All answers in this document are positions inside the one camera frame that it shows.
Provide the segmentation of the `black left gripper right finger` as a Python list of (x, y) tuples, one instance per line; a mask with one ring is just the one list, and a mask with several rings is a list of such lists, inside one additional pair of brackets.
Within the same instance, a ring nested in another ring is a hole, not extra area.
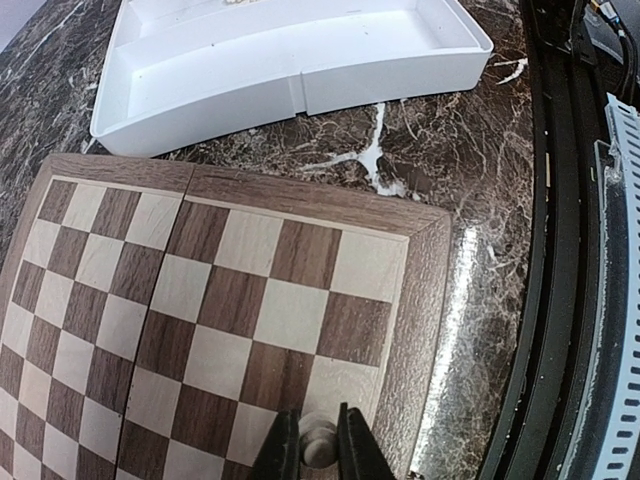
[(346, 402), (340, 405), (337, 441), (340, 479), (395, 479), (362, 412)]

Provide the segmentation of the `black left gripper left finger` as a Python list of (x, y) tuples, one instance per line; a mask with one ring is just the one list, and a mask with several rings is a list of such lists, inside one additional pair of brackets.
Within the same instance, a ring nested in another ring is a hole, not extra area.
[(298, 480), (300, 478), (300, 411), (279, 412), (253, 463), (249, 479)]

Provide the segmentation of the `white chess piece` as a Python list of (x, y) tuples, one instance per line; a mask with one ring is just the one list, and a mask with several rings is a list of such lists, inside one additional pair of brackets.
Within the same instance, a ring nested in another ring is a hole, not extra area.
[(302, 463), (325, 469), (337, 461), (337, 427), (323, 412), (309, 412), (299, 421)]

